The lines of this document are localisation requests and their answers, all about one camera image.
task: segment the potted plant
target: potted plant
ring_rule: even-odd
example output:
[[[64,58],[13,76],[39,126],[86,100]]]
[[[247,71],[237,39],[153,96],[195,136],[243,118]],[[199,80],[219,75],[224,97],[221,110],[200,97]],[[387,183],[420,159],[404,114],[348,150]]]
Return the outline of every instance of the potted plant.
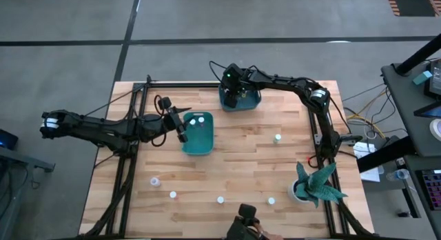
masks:
[[[289,197],[302,203],[312,201],[316,208],[318,207],[318,199],[338,203],[339,199],[347,197],[347,195],[325,184],[335,169],[336,163],[333,163],[308,175],[303,165],[297,162],[298,179],[288,187]]]

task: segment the camera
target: camera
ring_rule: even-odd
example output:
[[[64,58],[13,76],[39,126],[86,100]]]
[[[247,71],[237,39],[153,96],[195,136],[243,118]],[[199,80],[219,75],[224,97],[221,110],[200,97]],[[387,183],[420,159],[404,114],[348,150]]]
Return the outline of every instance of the camera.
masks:
[[[260,221],[255,217],[256,208],[247,204],[241,204],[239,216],[234,217],[234,222],[227,232],[227,240],[256,240],[266,239],[256,230],[250,228]]]

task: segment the floor mat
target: floor mat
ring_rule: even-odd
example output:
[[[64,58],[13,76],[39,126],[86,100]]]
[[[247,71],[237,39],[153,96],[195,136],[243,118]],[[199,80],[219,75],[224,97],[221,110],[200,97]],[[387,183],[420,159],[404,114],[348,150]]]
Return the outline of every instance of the floor mat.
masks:
[[[440,0],[389,0],[395,16],[436,17]]]

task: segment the yellow cable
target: yellow cable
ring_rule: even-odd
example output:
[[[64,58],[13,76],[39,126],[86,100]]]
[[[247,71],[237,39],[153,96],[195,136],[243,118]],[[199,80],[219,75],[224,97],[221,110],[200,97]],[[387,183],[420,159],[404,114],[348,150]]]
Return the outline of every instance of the yellow cable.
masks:
[[[376,126],[375,124],[373,124],[372,122],[370,122],[368,119],[365,119],[364,117],[361,117],[361,116],[358,116],[358,115],[351,115],[350,117],[352,117],[352,118],[357,118],[357,119],[362,119],[363,121],[366,121],[367,123],[370,123],[377,131],[378,131],[378,134],[380,134],[380,136],[382,137],[382,138],[386,138],[385,136],[384,136],[384,134],[383,134],[383,132],[379,129],[379,127],[378,126]]]
[[[367,103],[367,104],[364,106],[364,108],[363,108],[360,112],[358,112],[357,114],[354,114],[354,115],[349,116],[347,119],[352,119],[352,118],[354,118],[356,115],[360,116],[360,113],[362,113],[364,110],[366,110],[366,108],[367,108],[370,104],[372,104],[376,99],[380,98],[380,97],[381,97],[382,95],[384,95],[384,94],[386,94],[386,92],[382,92],[382,93],[380,93],[377,97],[373,98],[369,103]]]

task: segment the gray floor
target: gray floor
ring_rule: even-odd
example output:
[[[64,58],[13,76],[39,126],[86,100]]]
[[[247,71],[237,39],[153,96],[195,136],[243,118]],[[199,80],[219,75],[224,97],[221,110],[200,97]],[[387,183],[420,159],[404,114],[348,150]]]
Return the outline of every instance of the gray floor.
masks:
[[[133,0],[0,0],[0,41],[123,39]],[[206,37],[399,37],[435,35],[435,17],[395,17],[387,0],[141,0],[133,39]],[[382,83],[383,65],[425,42],[131,46],[123,81],[213,80],[207,62],[256,64],[287,76],[336,79],[343,98]],[[19,136],[18,150],[57,163],[36,172],[15,239],[74,236],[79,229],[96,148],[73,138],[42,140],[44,110],[86,113],[107,103],[120,46],[0,47],[0,128]],[[354,110],[379,91],[345,103]],[[380,109],[378,102],[370,115]],[[388,105],[382,116],[391,112]],[[379,124],[402,127],[398,113]],[[354,128],[362,134],[362,129]],[[400,137],[404,132],[396,132]],[[399,219],[401,191],[367,191],[377,233],[434,239],[427,219]]]

